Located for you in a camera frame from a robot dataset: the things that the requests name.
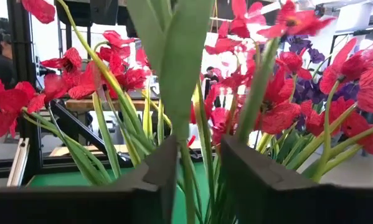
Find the green table surface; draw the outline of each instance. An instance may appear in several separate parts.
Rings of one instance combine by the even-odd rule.
[[[207,208],[207,202],[209,197],[209,189],[207,178],[205,176],[203,163],[194,164],[196,170],[197,182],[199,183],[201,199],[202,199],[202,212],[205,213]],[[131,169],[122,168],[123,174],[129,172]],[[36,175],[31,180],[31,187],[43,187],[43,186],[80,186],[88,185],[87,180],[85,180],[81,173],[79,172],[64,172],[58,174],[42,174]],[[177,187],[176,196],[174,202],[174,208],[172,211],[172,223],[183,224],[186,223],[186,209],[185,209],[185,198],[184,194]]]

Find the person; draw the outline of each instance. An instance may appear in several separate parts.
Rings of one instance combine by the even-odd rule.
[[[212,66],[209,66],[207,68],[207,73],[204,75],[205,80],[205,90],[204,90],[204,99],[207,98],[207,95],[210,92],[211,86],[219,82],[218,76],[214,73],[214,68]],[[221,107],[221,102],[219,100],[219,96],[214,101],[215,107]]]
[[[17,82],[12,62],[11,35],[4,29],[0,29],[0,45],[0,79],[5,89],[14,88]]]

